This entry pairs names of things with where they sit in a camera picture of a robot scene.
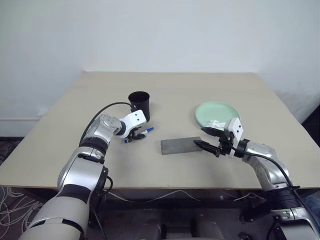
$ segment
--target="black paper cup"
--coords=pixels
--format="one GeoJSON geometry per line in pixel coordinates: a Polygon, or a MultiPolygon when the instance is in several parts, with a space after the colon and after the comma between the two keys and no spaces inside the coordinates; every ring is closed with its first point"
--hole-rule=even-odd
{"type": "Polygon", "coordinates": [[[138,110],[142,110],[147,122],[150,120],[149,98],[150,95],[145,91],[135,91],[128,97],[133,106],[135,106],[138,110]]]}

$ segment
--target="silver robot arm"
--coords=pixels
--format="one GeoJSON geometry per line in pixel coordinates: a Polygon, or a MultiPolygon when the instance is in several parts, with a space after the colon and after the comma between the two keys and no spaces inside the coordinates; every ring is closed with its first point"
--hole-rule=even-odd
{"type": "Polygon", "coordinates": [[[233,118],[226,123],[223,131],[211,127],[202,130],[209,135],[219,137],[219,146],[212,146],[207,142],[195,140],[200,148],[219,155],[230,155],[241,158],[249,164],[267,196],[270,213],[278,223],[276,227],[277,238],[281,240],[320,240],[316,220],[303,206],[296,195],[287,168],[278,160],[276,151],[265,144],[240,140],[243,129],[238,118],[233,118]],[[276,162],[284,171],[281,172],[273,162],[276,162]]]}
{"type": "Polygon", "coordinates": [[[58,193],[39,210],[20,240],[84,240],[90,199],[106,183],[105,156],[113,136],[126,138],[146,122],[141,110],[117,119],[100,115],[58,177],[58,193]]]}

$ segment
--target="wooden table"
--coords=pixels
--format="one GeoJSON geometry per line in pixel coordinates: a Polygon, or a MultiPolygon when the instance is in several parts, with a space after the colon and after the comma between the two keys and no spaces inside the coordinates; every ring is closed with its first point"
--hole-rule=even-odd
{"type": "MultiPolygon", "coordinates": [[[[216,158],[205,151],[161,154],[164,139],[200,136],[218,144],[195,120],[196,107],[207,101],[237,109],[242,136],[272,146],[295,185],[320,187],[319,147],[255,73],[85,72],[1,165],[0,184],[56,188],[93,115],[139,90],[150,94],[151,120],[145,128],[154,131],[130,144],[114,137],[105,165],[115,188],[260,188],[253,169],[239,158],[216,158]]],[[[107,112],[120,118],[130,110],[117,105],[107,112]]]]}

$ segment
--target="light green plate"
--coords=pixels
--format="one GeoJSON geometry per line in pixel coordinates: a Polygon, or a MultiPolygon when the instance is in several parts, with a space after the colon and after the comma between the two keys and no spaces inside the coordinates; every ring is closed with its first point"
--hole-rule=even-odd
{"type": "Polygon", "coordinates": [[[239,118],[240,115],[232,106],[218,101],[208,101],[200,104],[195,110],[195,119],[203,128],[210,120],[217,120],[225,123],[232,118],[239,118]]]}

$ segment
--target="gray block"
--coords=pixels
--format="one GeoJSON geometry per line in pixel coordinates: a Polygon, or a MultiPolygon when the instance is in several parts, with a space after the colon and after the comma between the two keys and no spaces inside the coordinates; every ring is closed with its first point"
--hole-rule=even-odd
{"type": "Polygon", "coordinates": [[[202,149],[194,143],[194,140],[201,140],[201,138],[196,136],[161,140],[162,155],[201,151],[202,149]]]}

